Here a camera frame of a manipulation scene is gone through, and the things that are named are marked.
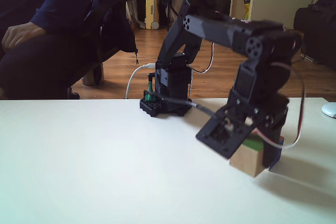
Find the person's hand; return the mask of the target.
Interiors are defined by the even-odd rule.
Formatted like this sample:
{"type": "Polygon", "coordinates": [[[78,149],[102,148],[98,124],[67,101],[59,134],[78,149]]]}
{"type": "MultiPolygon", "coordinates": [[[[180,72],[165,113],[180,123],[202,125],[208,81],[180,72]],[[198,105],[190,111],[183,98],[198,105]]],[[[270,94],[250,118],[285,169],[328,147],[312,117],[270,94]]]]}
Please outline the person's hand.
{"type": "Polygon", "coordinates": [[[8,51],[25,41],[40,35],[44,35],[45,33],[46,31],[43,28],[35,25],[32,22],[11,26],[7,29],[2,39],[2,48],[5,51],[8,51]]]}

